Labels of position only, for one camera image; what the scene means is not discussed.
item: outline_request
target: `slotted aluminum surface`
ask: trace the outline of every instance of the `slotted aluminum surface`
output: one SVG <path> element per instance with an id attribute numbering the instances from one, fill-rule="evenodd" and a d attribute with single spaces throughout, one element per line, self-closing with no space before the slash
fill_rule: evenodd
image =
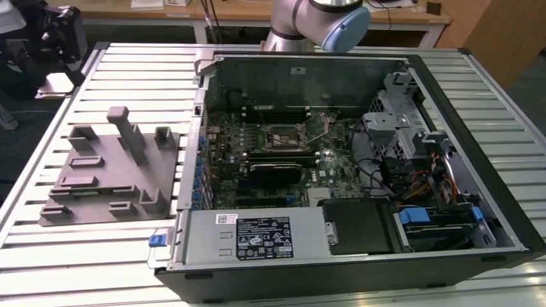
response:
<path id="1" fill-rule="evenodd" d="M 71 126 L 87 123 L 99 134 L 116 133 L 107 124 L 110 106 L 127 106 L 130 120 L 143 132 L 168 125 L 187 134 L 195 95 L 194 59 L 203 45 L 114 43 L 102 51 L 75 98 L 67 100 L 58 130 L 43 140 L 44 156 L 27 166 L 15 191 L 0 211 L 0 303 L 1 306 L 186 306 L 162 286 L 148 266 L 148 237 L 174 220 L 107 223 L 43 228 L 39 211 L 67 157 Z M 232 45 L 224 50 L 256 50 Z M 521 206 L 546 235 L 546 150 L 542 136 L 471 57 L 455 50 L 362 48 L 353 52 L 419 54 L 443 88 L 474 137 L 497 167 Z M 439 126 L 438 118 L 431 117 Z M 176 178 L 183 171 L 180 141 Z M 176 202 L 179 182 L 172 200 Z M 156 252 L 158 261 L 168 253 Z M 399 290 L 365 294 L 305 297 L 230 306 L 543 306 L 546 262 L 499 269 L 435 290 Z"/>

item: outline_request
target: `power supply label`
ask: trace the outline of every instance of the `power supply label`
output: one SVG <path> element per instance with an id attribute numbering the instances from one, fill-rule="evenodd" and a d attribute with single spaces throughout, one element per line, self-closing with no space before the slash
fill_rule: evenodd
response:
<path id="1" fill-rule="evenodd" d="M 238 219 L 238 259 L 294 258 L 288 217 Z"/>

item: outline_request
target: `motherboard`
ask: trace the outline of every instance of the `motherboard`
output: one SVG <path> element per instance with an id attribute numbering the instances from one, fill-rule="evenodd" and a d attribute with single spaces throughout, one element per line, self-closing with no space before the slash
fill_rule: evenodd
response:
<path id="1" fill-rule="evenodd" d="M 307 112 L 299 123 L 275 123 L 263 114 L 256 123 L 244 113 L 210 114 L 214 209 L 307 207 L 325 198 L 362 197 L 349 151 L 355 120 Z"/>

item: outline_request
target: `floor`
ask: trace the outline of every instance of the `floor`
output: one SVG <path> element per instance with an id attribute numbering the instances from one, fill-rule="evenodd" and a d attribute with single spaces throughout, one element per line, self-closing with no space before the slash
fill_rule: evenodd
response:
<path id="1" fill-rule="evenodd" d="M 223 30 L 224 43 L 259 43 L 266 38 L 266 29 L 230 28 Z M 95 42 L 183 42 L 195 43 L 190 27 L 87 27 L 88 45 Z M 0 71 L 0 88 L 13 89 L 5 80 L 5 72 Z M 529 118 L 533 120 L 542 133 L 546 133 L 546 56 L 538 56 L 529 69 L 521 75 L 509 94 Z M 0 204 L 4 201 L 13 182 L 26 166 L 35 147 L 46 132 L 60 100 L 13 100 L 0 91 L 0 101 L 5 109 L 13 112 L 20 126 L 15 131 L 0 129 Z"/>

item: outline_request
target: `3d printed holder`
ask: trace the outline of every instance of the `3d printed holder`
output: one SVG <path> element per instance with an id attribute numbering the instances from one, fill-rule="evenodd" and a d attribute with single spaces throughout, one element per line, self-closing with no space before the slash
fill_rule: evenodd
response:
<path id="1" fill-rule="evenodd" d="M 119 136 L 98 136 L 91 126 L 72 129 L 70 151 L 42 209 L 42 226 L 163 219 L 170 214 L 179 134 L 158 127 L 142 134 L 128 109 L 111 107 Z"/>

